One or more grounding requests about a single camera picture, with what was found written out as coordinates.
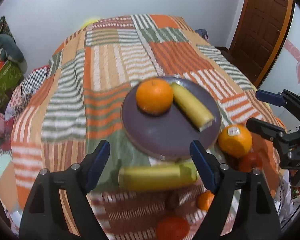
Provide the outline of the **banana half on plate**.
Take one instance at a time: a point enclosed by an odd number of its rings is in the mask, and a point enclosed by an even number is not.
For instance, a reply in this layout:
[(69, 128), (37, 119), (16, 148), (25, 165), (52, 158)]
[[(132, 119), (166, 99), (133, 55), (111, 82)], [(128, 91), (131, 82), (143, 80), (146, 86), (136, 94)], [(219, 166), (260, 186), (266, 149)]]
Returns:
[(185, 113), (192, 124), (202, 132), (212, 126), (215, 116), (189, 90), (177, 82), (170, 84), (173, 90), (174, 101)]

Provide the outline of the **yellow pillow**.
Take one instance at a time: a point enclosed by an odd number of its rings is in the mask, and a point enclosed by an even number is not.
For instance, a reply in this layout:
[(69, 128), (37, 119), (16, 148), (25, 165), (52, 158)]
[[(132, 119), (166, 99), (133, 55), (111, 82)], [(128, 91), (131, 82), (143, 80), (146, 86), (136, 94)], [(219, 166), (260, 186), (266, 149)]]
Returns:
[(80, 26), (80, 29), (83, 29), (85, 27), (87, 27), (88, 25), (90, 24), (93, 24), (95, 22), (98, 22), (101, 18), (90, 18), (89, 20), (85, 21), (81, 26)]

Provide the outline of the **checkered black white cloth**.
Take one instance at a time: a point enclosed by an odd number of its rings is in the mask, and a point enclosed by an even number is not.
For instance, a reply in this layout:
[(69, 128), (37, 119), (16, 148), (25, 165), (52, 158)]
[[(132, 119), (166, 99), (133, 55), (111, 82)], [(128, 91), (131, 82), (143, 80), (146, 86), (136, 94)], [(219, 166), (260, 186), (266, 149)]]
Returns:
[(47, 78), (49, 66), (43, 66), (33, 70), (21, 83), (21, 95), (25, 98), (35, 94)]

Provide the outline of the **smaller red tomato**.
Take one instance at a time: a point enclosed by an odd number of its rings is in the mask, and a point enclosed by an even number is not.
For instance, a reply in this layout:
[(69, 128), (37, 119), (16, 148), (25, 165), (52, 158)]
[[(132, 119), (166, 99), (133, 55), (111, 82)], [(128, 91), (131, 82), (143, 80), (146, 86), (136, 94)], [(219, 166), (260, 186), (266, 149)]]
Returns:
[(251, 172), (254, 168), (262, 169), (263, 161), (257, 152), (249, 152), (238, 160), (238, 170)]

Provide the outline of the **blue bag beside bed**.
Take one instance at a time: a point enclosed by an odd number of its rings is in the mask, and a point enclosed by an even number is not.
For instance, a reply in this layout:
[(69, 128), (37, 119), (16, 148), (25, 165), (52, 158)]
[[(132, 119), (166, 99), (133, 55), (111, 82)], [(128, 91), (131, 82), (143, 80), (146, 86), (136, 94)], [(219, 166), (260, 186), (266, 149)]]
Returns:
[(208, 37), (206, 29), (197, 29), (197, 30), (195, 30), (195, 32), (199, 36), (201, 36), (206, 42), (209, 42), (209, 37)]

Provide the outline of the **small mandarin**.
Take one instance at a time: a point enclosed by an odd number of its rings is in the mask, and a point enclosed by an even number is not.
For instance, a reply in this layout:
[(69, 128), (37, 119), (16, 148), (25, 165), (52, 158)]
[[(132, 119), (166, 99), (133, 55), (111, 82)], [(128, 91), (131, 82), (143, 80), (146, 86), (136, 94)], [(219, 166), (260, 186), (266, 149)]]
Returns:
[(198, 209), (207, 212), (214, 199), (214, 194), (211, 191), (205, 191), (197, 197), (196, 204)]

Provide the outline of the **green patterned box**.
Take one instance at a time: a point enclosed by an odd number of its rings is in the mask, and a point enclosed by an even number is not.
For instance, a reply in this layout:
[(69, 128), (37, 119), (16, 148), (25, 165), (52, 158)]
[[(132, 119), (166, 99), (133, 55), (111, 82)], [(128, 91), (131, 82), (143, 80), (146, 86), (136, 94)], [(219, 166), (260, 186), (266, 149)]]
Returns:
[(14, 89), (23, 79), (23, 72), (12, 61), (0, 62), (0, 109), (9, 102)]

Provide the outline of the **large orange with sticker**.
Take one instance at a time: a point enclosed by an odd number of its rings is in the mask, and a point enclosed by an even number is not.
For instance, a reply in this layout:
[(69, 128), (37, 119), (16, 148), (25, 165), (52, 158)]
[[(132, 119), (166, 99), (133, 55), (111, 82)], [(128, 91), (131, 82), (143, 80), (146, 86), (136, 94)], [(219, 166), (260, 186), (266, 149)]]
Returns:
[(247, 155), (251, 150), (252, 144), (252, 135), (242, 124), (229, 125), (218, 136), (220, 149), (235, 158)]

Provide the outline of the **dark red small fruit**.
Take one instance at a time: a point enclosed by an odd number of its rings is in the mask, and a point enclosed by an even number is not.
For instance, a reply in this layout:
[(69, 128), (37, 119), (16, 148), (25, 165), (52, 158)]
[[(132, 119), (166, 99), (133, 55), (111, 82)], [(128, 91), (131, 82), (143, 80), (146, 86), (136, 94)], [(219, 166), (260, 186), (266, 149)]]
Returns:
[(179, 205), (179, 194), (175, 191), (169, 191), (165, 199), (165, 209), (168, 211), (175, 210)]

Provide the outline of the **dark purple round plate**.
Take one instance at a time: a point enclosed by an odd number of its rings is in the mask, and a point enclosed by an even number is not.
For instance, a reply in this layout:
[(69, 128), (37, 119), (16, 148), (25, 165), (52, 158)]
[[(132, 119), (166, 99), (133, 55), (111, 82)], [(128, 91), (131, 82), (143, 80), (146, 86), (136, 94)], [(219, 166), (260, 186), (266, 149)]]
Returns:
[(162, 115), (146, 114), (137, 107), (137, 87), (134, 87), (121, 106), (123, 129), (138, 150), (153, 158), (165, 161), (189, 159), (193, 140), (199, 140), (206, 150), (217, 141), (222, 124), (219, 107), (207, 89), (190, 80), (173, 76), (163, 76), (162, 79), (189, 90), (215, 117), (212, 125), (199, 131), (175, 103)]

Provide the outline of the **banana half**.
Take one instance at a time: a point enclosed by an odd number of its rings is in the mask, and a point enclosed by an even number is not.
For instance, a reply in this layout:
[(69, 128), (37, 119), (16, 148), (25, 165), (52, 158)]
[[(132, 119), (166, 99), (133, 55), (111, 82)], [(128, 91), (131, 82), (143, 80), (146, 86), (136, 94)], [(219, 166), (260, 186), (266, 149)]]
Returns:
[(173, 90), (174, 101), (185, 113), (192, 124), (202, 132), (212, 126), (215, 116), (189, 90), (177, 82), (170, 84)]
[(128, 191), (169, 191), (194, 184), (199, 175), (193, 163), (132, 166), (119, 170), (119, 187)]

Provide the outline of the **large red tomato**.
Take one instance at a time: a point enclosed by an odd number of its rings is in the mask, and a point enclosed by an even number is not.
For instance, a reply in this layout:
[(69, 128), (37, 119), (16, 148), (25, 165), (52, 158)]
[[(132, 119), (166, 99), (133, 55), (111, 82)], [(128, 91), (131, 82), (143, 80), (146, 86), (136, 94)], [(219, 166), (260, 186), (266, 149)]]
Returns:
[(180, 240), (188, 235), (190, 225), (188, 221), (179, 216), (165, 216), (158, 221), (156, 227), (157, 239)]

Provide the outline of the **brown wooden door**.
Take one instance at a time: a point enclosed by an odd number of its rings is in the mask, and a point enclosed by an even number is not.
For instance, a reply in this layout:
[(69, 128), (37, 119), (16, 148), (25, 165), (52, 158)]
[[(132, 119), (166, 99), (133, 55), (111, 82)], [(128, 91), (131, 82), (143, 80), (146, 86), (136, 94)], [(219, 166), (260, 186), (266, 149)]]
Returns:
[(244, 0), (230, 55), (256, 87), (271, 70), (282, 48), (293, 9), (293, 0)]

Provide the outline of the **grey plush toy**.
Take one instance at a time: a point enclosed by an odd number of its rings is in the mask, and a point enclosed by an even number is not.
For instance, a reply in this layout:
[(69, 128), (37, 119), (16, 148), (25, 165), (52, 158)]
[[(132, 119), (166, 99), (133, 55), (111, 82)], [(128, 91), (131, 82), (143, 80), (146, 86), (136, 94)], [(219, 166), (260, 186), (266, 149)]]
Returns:
[(7, 34), (0, 34), (0, 61), (6, 60), (22, 63), (24, 56), (13, 38)]

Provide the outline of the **orange mandarin on plate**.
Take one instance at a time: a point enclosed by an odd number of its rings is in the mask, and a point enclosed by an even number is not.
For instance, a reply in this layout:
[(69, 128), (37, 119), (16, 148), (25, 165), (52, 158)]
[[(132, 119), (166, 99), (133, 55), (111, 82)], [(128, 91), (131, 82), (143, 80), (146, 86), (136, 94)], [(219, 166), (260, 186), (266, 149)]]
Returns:
[(166, 113), (173, 103), (173, 90), (164, 79), (148, 79), (138, 85), (135, 100), (143, 112), (161, 115)]

